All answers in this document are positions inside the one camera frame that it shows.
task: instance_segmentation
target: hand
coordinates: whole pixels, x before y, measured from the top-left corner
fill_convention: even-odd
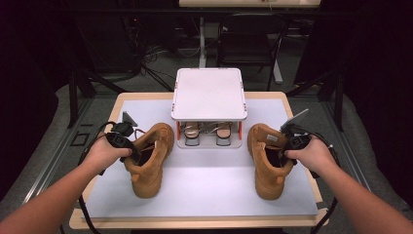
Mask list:
[[[82,164],[94,169],[97,174],[114,164],[120,157],[131,156],[129,148],[115,148],[107,141],[104,133],[100,133],[97,141],[92,145],[91,150]]]
[[[326,169],[338,167],[330,151],[316,136],[311,136],[310,143],[301,150],[287,150],[285,156],[299,160],[310,171],[323,177]]]

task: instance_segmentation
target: small shoe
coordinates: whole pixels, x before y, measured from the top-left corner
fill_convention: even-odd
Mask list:
[[[222,122],[216,125],[216,144],[220,146],[231,145],[231,122]]]
[[[185,124],[185,145],[197,146],[200,145],[200,128],[198,122],[186,122]]]

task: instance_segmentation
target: box lid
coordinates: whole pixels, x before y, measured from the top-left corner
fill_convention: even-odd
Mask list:
[[[238,68],[181,68],[171,117],[175,121],[241,121],[246,118]]]

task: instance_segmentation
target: wooden table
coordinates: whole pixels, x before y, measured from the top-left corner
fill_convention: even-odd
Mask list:
[[[179,0],[180,7],[317,8],[320,0]]]
[[[245,92],[245,98],[279,98],[285,107],[288,118],[292,117],[291,108],[284,93],[281,92]],[[173,93],[124,93],[115,102],[109,121],[118,121],[125,100],[170,99]],[[306,170],[308,180],[317,203],[322,203],[319,188],[310,172]],[[88,200],[96,177],[89,183],[83,195]],[[221,216],[221,217],[140,217],[140,218],[100,218],[93,219],[96,228],[107,229],[200,229],[200,228],[253,228],[253,227],[288,227],[315,226],[326,214],[327,209],[319,209],[317,215],[272,215],[272,216]],[[70,221],[74,229],[89,229],[82,218],[82,211],[75,209]]]

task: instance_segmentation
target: gray carpet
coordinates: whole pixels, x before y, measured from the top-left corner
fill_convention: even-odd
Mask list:
[[[287,92],[293,89],[293,79],[298,67],[301,53],[305,47],[305,42],[296,39],[285,39],[279,56],[279,65],[284,80],[282,85],[272,86],[272,91]],[[160,76],[173,87],[174,76],[180,67],[197,67],[198,56],[185,57],[182,54],[172,54],[167,52],[157,53],[156,59],[147,63],[148,67],[161,71]],[[213,48],[208,49],[206,66],[214,66]],[[267,83],[268,70],[257,73],[258,68],[242,68],[244,87],[246,91],[264,91]],[[120,87],[132,92],[166,92],[149,75],[139,75],[130,80],[117,83]],[[82,144],[87,134],[93,136],[94,131],[106,122],[116,94],[100,84],[94,84],[97,95],[94,99],[84,99],[79,95],[82,104],[80,119],[76,126],[67,130],[69,123],[69,98],[68,87],[63,87],[56,94],[59,97],[59,107],[53,123],[43,137],[39,147],[33,153],[30,161],[24,168],[20,177],[10,189],[7,196],[0,204],[0,218],[18,208],[31,189],[38,192],[42,184],[48,185],[61,178],[67,172],[76,167],[80,153],[83,150]],[[308,118],[303,126],[321,133],[336,148],[343,169],[357,179],[364,181],[372,192],[390,203],[397,210],[401,211],[408,218],[413,219],[411,210],[394,193],[392,187],[383,177],[375,164],[374,152],[371,149],[368,135],[357,116],[357,112],[352,102],[345,97],[343,109],[344,133],[337,131],[331,122],[330,103],[318,102],[315,98],[317,87],[312,88],[300,97],[292,97],[288,101],[293,113],[297,113],[305,108],[310,109]],[[321,179],[318,179],[319,189],[323,200],[329,204],[332,201],[332,194]],[[68,221],[63,224],[66,233],[90,233],[88,230],[79,231],[68,227]],[[240,233],[254,230],[238,230]],[[262,229],[262,233],[274,233],[275,229]],[[287,233],[309,233],[310,228],[285,228]],[[166,231],[142,230],[137,233],[164,233]],[[103,230],[102,233],[131,233],[130,230]],[[204,230],[192,231],[191,233],[230,233],[229,230]],[[343,213],[340,205],[333,213],[329,223],[325,225],[319,233],[354,233],[349,220]]]

